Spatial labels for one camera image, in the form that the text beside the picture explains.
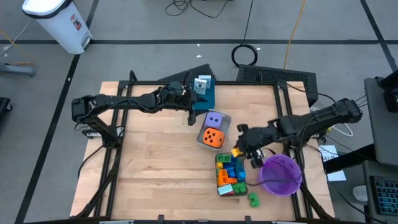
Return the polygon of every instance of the wooden table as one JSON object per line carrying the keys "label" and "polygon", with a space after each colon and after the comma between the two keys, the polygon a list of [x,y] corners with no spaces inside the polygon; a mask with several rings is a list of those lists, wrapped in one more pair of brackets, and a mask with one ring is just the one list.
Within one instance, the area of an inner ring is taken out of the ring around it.
{"label": "wooden table", "polygon": [[[303,89],[301,82],[290,84]],[[115,95],[117,86],[118,82],[104,82],[101,93]],[[134,85],[132,95],[139,96],[156,88]],[[289,87],[289,95],[294,114],[309,112],[304,93]],[[277,117],[272,86],[217,85],[215,109],[232,117],[222,152],[230,152],[233,148],[238,137],[236,125],[267,126],[268,120]],[[184,111],[163,110],[147,114],[129,110],[112,219],[156,220],[163,214],[166,220],[244,220],[245,215],[250,215],[252,220],[294,220],[290,197],[277,197],[260,187],[249,188],[249,192],[259,195],[261,206],[258,208],[251,208],[247,197],[218,196],[216,153],[200,148],[196,143],[205,116],[199,115],[193,126],[187,125],[187,116]],[[101,114],[100,118],[110,124],[112,111]],[[317,147],[314,140],[309,144]],[[100,138],[89,139],[85,157],[100,145]],[[282,153],[279,143],[269,147]],[[82,169],[71,215],[80,212],[97,190],[104,152],[102,150],[90,159]],[[334,216],[320,153],[309,147],[303,153],[308,188],[326,212]],[[259,169],[254,170],[249,161],[245,162],[245,169],[247,181],[257,182]],[[298,192],[298,198],[304,217],[301,192]],[[107,199],[106,192],[102,215]]]}

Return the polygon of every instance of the white trash can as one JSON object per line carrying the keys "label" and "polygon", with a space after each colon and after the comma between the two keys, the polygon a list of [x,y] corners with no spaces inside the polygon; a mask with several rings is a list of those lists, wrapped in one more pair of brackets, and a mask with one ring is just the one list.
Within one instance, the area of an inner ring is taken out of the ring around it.
{"label": "white trash can", "polygon": [[70,54],[83,53],[93,38],[72,0],[25,0],[22,11]]}

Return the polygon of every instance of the white paper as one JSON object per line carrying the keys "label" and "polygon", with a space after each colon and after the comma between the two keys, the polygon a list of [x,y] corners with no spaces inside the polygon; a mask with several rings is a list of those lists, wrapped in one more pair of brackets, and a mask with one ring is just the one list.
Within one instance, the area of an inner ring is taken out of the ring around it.
{"label": "white paper", "polygon": [[[337,150],[336,150],[335,146],[319,146],[319,150],[322,153],[322,159],[324,162],[328,161],[329,159],[338,157],[338,155],[335,155],[335,154],[337,154]],[[346,181],[346,176],[344,174],[344,171],[341,170],[341,171],[337,171],[337,172],[328,174],[328,179],[330,182]]]}

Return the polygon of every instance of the purple die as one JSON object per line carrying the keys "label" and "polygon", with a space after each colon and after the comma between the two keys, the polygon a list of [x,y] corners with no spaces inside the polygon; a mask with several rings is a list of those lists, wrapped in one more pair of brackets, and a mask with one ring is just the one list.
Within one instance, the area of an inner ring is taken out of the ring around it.
{"label": "purple die", "polygon": [[219,130],[221,127],[221,122],[223,121],[223,115],[217,112],[207,113],[205,126],[208,128],[214,128]]}

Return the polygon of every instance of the purple basket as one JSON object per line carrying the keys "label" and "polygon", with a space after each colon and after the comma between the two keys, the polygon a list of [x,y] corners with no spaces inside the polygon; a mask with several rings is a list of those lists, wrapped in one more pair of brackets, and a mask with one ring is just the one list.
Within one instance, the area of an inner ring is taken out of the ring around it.
{"label": "purple basket", "polygon": [[291,180],[291,182],[266,182],[261,187],[271,194],[289,196],[300,188],[302,175],[299,165],[285,156],[273,155],[264,162],[259,173],[260,182],[265,180]]}

